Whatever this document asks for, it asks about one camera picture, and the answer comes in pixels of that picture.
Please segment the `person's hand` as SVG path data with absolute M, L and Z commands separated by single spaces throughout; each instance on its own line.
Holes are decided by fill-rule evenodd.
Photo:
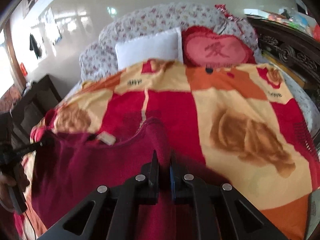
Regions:
M 12 175 L 1 171 L 1 206 L 19 215 L 27 210 L 24 192 L 30 181 L 22 166 L 16 166 Z

